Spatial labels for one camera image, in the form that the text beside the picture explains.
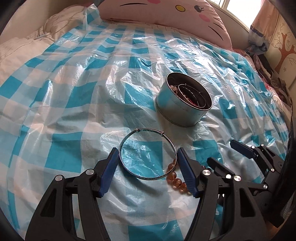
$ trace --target metal ring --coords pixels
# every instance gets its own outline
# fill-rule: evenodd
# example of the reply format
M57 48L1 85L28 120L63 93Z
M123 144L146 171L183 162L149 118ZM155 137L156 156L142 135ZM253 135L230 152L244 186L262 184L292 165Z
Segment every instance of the metal ring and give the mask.
M171 145L174 153L175 153L175 163L174 163L174 166L173 168L168 171L167 173L165 173L164 175L161 175L161 176L158 176L158 177L141 177L133 172L131 172L123 163L123 160L122 160L122 156L121 156L121 151L122 151L122 147L123 147L123 144L125 143L125 141L132 135L132 134L135 134L135 133L139 133L140 131L149 131L149 132L154 132L156 134L159 134L160 136L164 137L168 143ZM158 131L158 130L155 130L155 129L150 129L150 128L141 128L141 129L138 129L136 128L135 130L133 130L132 132L128 133L124 138L123 140L121 141L120 145L119 145L119 158L120 158L120 161L124 167L125 170L127 170L130 174L132 174L133 176L135 176L136 178L138 179L142 179L142 180L147 180L147 181L153 181L153 180L158 180L158 179L161 179L163 177L166 177L167 175L169 175L173 170L174 168L176 167L177 165L177 151L176 151L176 148L174 147L173 143L171 142L171 140L164 134L163 131Z

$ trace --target embroidered eye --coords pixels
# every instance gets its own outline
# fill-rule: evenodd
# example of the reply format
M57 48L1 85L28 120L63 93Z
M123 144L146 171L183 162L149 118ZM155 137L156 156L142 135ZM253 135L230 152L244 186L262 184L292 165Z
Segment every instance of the embroidered eye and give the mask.
M200 7L200 6L198 6L198 5L195 5L194 8L195 8L195 10L198 11L198 12L202 12L202 11L204 11L204 10L203 10L203 7Z

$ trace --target tin can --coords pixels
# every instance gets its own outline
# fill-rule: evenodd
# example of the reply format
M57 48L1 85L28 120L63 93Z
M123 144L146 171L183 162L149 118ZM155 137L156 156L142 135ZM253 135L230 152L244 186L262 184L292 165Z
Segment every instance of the tin can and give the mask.
M193 106L173 92L170 86L188 85L203 97L205 105ZM160 113L175 125L182 127L194 126L213 105L209 92L195 79L182 73L169 73L155 99Z

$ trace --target white bedding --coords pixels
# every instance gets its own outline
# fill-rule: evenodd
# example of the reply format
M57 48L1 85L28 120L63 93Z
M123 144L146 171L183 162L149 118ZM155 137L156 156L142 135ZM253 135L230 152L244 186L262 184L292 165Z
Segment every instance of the white bedding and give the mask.
M12 38L0 45L0 86L28 60L42 54L72 28L83 23L85 7L73 5L51 16L26 38Z

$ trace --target pink pillow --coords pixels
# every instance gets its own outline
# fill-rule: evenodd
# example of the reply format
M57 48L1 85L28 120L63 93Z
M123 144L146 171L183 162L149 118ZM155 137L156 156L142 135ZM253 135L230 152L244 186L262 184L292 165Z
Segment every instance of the pink pillow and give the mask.
M173 27L232 50L223 22L206 0L105 0L98 9L102 19Z

